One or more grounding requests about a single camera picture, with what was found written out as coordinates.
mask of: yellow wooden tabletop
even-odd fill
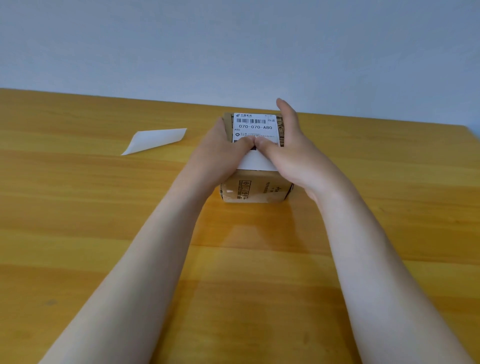
[[[215,119],[239,110],[0,90],[1,363],[42,357]],[[480,361],[480,143],[462,126],[300,123]],[[178,143],[120,156],[136,131],[184,127]],[[300,188],[281,204],[227,204],[216,190],[153,363],[359,362],[314,203]]]

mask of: blue-gray wall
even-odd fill
[[[3,0],[0,87],[480,121],[476,0]]]

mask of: person's right arm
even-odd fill
[[[350,180],[301,132],[290,105],[277,105],[285,147],[261,137],[255,144],[320,209],[362,361],[474,363]]]

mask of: person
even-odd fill
[[[276,103],[285,146],[254,136],[231,143],[219,118],[42,364],[150,361],[202,206],[254,145],[320,209],[364,363],[473,363],[352,182],[302,133],[292,107]]]

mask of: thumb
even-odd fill
[[[255,135],[244,136],[233,143],[233,149],[235,150],[235,153],[243,157],[250,149],[253,148],[255,145],[254,141]]]
[[[267,138],[262,136],[257,137],[255,139],[255,146],[265,157],[271,160],[273,164],[275,164],[275,161],[280,157],[282,148]]]

